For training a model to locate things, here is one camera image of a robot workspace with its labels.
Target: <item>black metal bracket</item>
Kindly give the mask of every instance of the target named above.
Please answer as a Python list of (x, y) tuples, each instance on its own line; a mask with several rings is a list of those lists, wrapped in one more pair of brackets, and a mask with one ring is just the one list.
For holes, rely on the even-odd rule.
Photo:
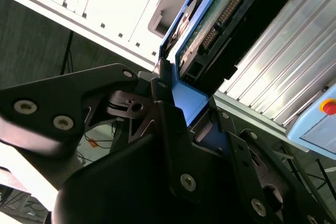
[(113, 64), (0, 91), (0, 139), (34, 153), (62, 158), (83, 133), (115, 116), (105, 99), (138, 82), (128, 67)]
[(257, 223), (311, 223), (312, 219), (332, 223), (259, 136), (251, 130), (237, 136), (230, 114), (214, 112), (213, 106), (205, 114), (212, 127), (206, 127), (208, 130), (198, 144), (221, 153), (231, 163), (240, 202)]

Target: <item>black cable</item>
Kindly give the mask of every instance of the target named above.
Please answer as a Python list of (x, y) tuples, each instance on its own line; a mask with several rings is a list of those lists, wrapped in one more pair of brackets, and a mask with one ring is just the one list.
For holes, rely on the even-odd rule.
[(79, 151), (77, 151), (77, 157), (80, 157), (82, 159), (82, 162), (81, 162), (82, 165), (86, 165), (85, 158)]
[(16, 195), (15, 197), (13, 197), (13, 198), (12, 198), (12, 199), (10, 199), (9, 201), (7, 201), (7, 203), (5, 203), (5, 204), (4, 204), (4, 207), (5, 207), (5, 206), (7, 206), (8, 204), (13, 204), (13, 203), (15, 203), (15, 202), (19, 201), (20, 199), (22, 199), (22, 198), (23, 198), (23, 196), (22, 196), (20, 199), (17, 199), (17, 197), (18, 197), (18, 196), (20, 196), (21, 194), (23, 194), (23, 192), (19, 193), (18, 195)]
[(70, 64), (69, 64), (69, 57), (67, 58), (67, 62), (68, 62), (68, 73), (70, 73)]
[(100, 148), (102, 148), (102, 149), (110, 149), (111, 147), (103, 147), (103, 146), (100, 146), (97, 142), (98, 141), (96, 141), (96, 140), (91, 140), (88, 136), (86, 136), (86, 134), (84, 134), (84, 137), (85, 137), (85, 139), (86, 139), (86, 141), (88, 141), (88, 142), (93, 142), (93, 143), (95, 143), (98, 147), (100, 147)]
[(43, 212), (43, 211), (45, 211), (46, 209), (43, 209), (43, 210), (38, 210), (38, 209), (35, 209), (33, 206), (29, 206), (29, 208), (31, 208), (32, 210), (34, 210), (34, 211), (36, 211), (36, 212)]
[(70, 47), (71, 47), (72, 37), (73, 36), (74, 36), (74, 32), (70, 31), (69, 38), (68, 38), (68, 43), (67, 43), (67, 48), (65, 50), (64, 58), (63, 58), (63, 63), (62, 63), (62, 68), (61, 68), (61, 73), (60, 73), (61, 76), (65, 72), (65, 67), (66, 67), (66, 64), (67, 64), (68, 55), (69, 55), (69, 51), (70, 51)]
[(72, 62), (71, 49), (69, 50), (69, 53), (70, 53), (71, 71), (72, 71), (72, 73), (74, 73), (74, 63)]
[(90, 161), (90, 162), (92, 162), (92, 163), (94, 162), (94, 161), (92, 161), (92, 160), (90, 160), (90, 159), (84, 157), (83, 154), (81, 154), (79, 151), (77, 151), (77, 154), (78, 154), (78, 156), (79, 156), (80, 158), (82, 158), (82, 159), (84, 159), (84, 160)]
[(319, 180), (325, 181), (324, 178), (321, 178), (321, 177), (316, 176), (316, 175), (314, 175), (314, 174), (307, 173), (307, 175), (310, 176), (310, 177), (317, 178), (317, 179), (319, 179)]

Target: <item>dark gray wall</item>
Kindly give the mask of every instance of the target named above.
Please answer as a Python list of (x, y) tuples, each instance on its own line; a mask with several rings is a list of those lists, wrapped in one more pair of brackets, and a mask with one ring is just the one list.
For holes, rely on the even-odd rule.
[[(59, 75), (69, 34), (69, 29), (13, 0), (0, 0), (0, 88)], [(71, 54), (74, 71), (112, 63), (143, 70), (78, 34)]]

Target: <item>metal plate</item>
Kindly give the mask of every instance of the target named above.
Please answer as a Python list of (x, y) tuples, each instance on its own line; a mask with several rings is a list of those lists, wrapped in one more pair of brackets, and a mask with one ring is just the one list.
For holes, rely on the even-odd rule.
[(336, 0), (290, 0), (219, 91), (286, 126), (336, 73)]

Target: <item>blue frame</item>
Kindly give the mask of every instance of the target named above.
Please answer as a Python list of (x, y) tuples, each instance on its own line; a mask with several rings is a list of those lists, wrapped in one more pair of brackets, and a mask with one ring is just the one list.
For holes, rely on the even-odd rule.
[[(170, 26), (168, 32), (166, 33), (162, 45), (160, 47), (159, 57), (161, 57), (163, 45), (166, 43), (170, 34), (173, 32), (173, 28), (180, 21), (180, 18), (183, 15), (183, 10), (190, 3), (190, 1), (191, 0), (185, 1), (179, 14), (177, 15), (173, 24)], [(173, 50), (170, 51), (167, 57), (167, 60), (169, 60), (173, 65), (172, 92), (175, 105), (183, 110), (187, 126), (189, 126), (193, 122), (193, 120), (197, 117), (197, 115), (201, 112), (201, 110), (207, 105), (208, 97), (206, 94), (194, 89), (193, 87), (189, 86), (188, 84), (180, 80), (178, 56), (182, 51), (183, 47), (185, 46), (185, 44), (187, 43), (187, 41), (189, 40), (191, 34), (196, 29), (197, 25), (200, 23), (202, 17), (204, 16), (207, 9), (210, 7), (212, 2), (213, 0), (202, 0), (197, 11), (190, 20), (190, 23), (186, 31), (183, 33), (182, 37), (178, 40), (177, 44), (175, 45)]]

